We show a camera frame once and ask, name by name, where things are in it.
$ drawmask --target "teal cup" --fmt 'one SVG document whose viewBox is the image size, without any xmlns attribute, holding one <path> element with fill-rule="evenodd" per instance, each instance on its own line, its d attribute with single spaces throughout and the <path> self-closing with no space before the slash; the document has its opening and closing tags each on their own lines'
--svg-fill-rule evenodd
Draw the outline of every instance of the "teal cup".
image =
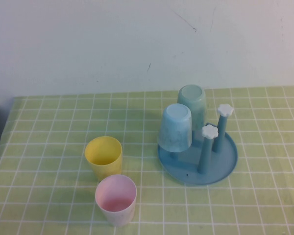
<svg viewBox="0 0 294 235">
<path fill-rule="evenodd" d="M 177 103 L 187 106 L 192 113 L 192 130 L 198 131 L 206 124 L 206 94 L 197 85 L 182 87 L 178 93 Z"/>
<path fill-rule="evenodd" d="M 162 114 L 158 144 L 164 150 L 177 153 L 192 144 L 191 111 L 183 104 L 171 104 Z"/>
</svg>

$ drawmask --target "plastic cup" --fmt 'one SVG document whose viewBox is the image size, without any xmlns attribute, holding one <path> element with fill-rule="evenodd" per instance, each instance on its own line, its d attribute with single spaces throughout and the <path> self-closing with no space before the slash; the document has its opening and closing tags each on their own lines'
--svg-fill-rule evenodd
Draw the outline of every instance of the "plastic cup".
<svg viewBox="0 0 294 235">
<path fill-rule="evenodd" d="M 192 112 L 192 130 L 198 131 L 206 124 L 206 94 L 197 85 L 187 85 L 178 92 L 177 103 L 186 105 Z"/>
<path fill-rule="evenodd" d="M 101 181 L 95 192 L 96 203 L 109 223 L 116 227 L 129 223 L 135 212 L 137 189 L 125 175 L 111 175 Z"/>
<path fill-rule="evenodd" d="M 169 152 L 182 152 L 192 144 L 191 111 L 183 104 L 171 104 L 164 109 L 158 144 Z"/>
<path fill-rule="evenodd" d="M 85 157 L 99 180 L 121 174 L 122 145 L 113 137 L 101 136 L 89 142 Z"/>
</svg>

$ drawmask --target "grid pattern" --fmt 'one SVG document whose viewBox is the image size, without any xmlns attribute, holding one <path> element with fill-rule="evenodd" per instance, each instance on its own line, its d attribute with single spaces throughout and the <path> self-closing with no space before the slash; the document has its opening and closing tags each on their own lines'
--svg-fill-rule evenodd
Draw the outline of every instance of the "grid pattern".
<svg viewBox="0 0 294 235">
<path fill-rule="evenodd" d="M 15 99 L 0 142 L 0 235 L 294 235 L 294 87 L 206 90 L 207 119 L 235 108 L 227 132 L 239 161 L 209 187 L 183 185 L 160 166 L 157 131 L 177 91 Z M 138 195 L 133 221 L 107 224 L 83 151 L 109 135 Z"/>
</svg>

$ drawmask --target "round tray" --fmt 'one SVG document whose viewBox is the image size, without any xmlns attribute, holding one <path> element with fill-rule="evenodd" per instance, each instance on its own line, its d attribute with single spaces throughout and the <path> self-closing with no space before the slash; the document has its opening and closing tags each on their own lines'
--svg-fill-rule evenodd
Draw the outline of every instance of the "round tray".
<svg viewBox="0 0 294 235">
<path fill-rule="evenodd" d="M 203 137 L 201 131 L 193 131 L 192 135 L 191 147 L 180 153 L 168 152 L 158 145 L 158 158 L 163 168 L 177 180 L 194 185 L 213 184 L 231 174 L 238 161 L 237 148 L 232 138 L 225 133 L 221 152 L 211 152 L 209 169 L 206 174 L 200 174 L 197 167 Z"/>
</svg>

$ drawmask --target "flower-shaped peg top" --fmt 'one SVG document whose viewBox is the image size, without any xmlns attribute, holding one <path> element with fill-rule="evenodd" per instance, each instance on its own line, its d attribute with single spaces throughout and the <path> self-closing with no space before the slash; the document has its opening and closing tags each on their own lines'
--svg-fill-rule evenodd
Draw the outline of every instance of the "flower-shaped peg top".
<svg viewBox="0 0 294 235">
<path fill-rule="evenodd" d="M 229 104 L 221 104 L 218 107 L 218 113 L 223 117 L 231 116 L 234 109 Z"/>
<path fill-rule="evenodd" d="M 212 140 L 215 137 L 218 137 L 218 129 L 215 126 L 207 125 L 201 129 L 201 134 L 203 137 Z"/>
</svg>

